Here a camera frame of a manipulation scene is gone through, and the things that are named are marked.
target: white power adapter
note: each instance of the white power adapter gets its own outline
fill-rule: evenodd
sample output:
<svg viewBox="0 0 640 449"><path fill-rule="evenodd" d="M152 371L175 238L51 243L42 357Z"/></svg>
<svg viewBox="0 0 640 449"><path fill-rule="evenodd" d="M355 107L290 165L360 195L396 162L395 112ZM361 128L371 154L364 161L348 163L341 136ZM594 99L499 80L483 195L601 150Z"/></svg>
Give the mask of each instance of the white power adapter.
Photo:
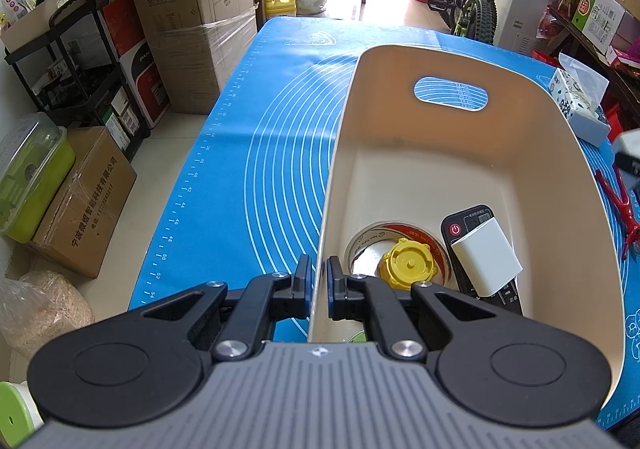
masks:
<svg viewBox="0 0 640 449"><path fill-rule="evenodd" d="M494 295L522 272L509 240L491 218L451 244L478 296Z"/></svg>

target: gray ridged panel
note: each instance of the gray ridged panel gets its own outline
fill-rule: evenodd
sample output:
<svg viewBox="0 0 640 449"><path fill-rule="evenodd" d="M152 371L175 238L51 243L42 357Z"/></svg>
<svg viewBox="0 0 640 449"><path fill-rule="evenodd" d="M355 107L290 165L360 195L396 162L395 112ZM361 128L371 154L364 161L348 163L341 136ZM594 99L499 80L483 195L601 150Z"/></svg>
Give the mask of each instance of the gray ridged panel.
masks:
<svg viewBox="0 0 640 449"><path fill-rule="evenodd" d="M267 343L259 357L218 365L189 402L158 420L116 431L50 422L20 449L396 447L619 446L590 421L524 431L477 418L446 398L424 367L392 362L373 343Z"/></svg>

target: silver screw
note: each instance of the silver screw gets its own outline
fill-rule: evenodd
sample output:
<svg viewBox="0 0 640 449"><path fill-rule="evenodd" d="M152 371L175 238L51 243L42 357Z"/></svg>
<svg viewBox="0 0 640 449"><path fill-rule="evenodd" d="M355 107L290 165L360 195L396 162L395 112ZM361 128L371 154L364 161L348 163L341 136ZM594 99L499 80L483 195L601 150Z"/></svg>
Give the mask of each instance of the silver screw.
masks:
<svg viewBox="0 0 640 449"><path fill-rule="evenodd" d="M396 341L391 346L391 350L401 357L413 357L422 352L422 345L411 340Z"/></svg>
<svg viewBox="0 0 640 449"><path fill-rule="evenodd" d="M236 341L234 339L230 341L222 341L216 346L216 352L225 357L238 357L245 353L249 347L242 341Z"/></svg>

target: yellow cap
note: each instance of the yellow cap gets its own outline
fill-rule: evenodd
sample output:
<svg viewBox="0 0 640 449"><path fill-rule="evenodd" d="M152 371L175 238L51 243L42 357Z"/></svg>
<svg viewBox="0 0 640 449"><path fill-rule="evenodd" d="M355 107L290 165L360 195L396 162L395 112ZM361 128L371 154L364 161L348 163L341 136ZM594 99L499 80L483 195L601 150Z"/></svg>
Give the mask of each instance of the yellow cap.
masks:
<svg viewBox="0 0 640 449"><path fill-rule="evenodd" d="M411 289L416 281L429 281L438 272L430 246L400 238L378 264L380 276L393 288Z"/></svg>

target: beige plastic bin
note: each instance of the beige plastic bin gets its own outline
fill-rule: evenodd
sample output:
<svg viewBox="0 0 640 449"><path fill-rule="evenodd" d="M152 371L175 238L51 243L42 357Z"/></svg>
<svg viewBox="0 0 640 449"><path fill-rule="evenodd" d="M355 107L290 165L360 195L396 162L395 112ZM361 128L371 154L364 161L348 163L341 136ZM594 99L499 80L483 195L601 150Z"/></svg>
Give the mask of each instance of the beige plastic bin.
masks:
<svg viewBox="0 0 640 449"><path fill-rule="evenodd" d="M488 103L470 111L422 102L414 86L425 76L481 87ZM546 90L462 55L371 48L353 74L332 162L319 261L338 255L346 267L351 238L379 221L442 240L444 217L487 204L524 267L524 315L596 345L615 389L625 350L618 259L593 175ZM309 340L347 341L362 325L327 319L318 274Z"/></svg>

